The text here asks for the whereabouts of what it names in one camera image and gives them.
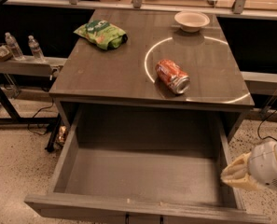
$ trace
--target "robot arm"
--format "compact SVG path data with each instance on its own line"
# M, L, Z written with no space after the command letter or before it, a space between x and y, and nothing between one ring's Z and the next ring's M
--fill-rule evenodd
M221 179L238 189L277 189L277 142L263 143L242 154L223 170Z

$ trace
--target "bowl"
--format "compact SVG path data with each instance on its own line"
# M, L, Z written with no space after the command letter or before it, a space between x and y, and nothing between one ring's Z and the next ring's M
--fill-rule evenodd
M175 14L174 19L188 33L198 32L201 27L210 23L209 17L201 12L181 11Z

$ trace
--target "terrazzo floor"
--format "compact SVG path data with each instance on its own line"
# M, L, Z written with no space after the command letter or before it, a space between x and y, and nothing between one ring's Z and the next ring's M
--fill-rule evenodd
M11 102L22 117L31 117L39 108L51 104L47 94L28 92L26 95L21 94L19 98ZM6 115L0 107L0 118ZM56 116L56 107L53 106L40 115ZM233 158L248 152L252 146L261 142L257 135L260 122L257 112L250 113L243 121L230 143L229 150ZM277 138L277 113L261 125L260 134ZM45 150L49 137L50 133L31 133L25 126L0 126L0 223L89 223L43 218L23 202L29 193L47 192L61 153L60 148L52 153ZM270 218L270 223L277 224L277 191L242 191L242 199L248 213L266 215Z

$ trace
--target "water bottle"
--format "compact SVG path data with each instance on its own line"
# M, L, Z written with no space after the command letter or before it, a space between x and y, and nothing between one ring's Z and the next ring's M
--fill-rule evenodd
M37 63L45 63L45 57L43 54L42 49L39 46L39 43L37 42L37 40L35 40L35 38L32 35L28 36L29 40L28 40L28 46L30 48L30 50L32 51L34 57L35 57L35 61Z
M17 61L25 60L25 57L23 56L23 53L20 49L20 46L15 36L11 35L10 33L6 33L6 42L15 60Z

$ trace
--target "soda can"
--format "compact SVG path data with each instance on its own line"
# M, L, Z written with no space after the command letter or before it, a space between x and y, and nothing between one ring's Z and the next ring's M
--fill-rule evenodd
M175 94L184 93L189 85L190 78L187 72L181 70L175 62L162 59L155 67L158 77Z

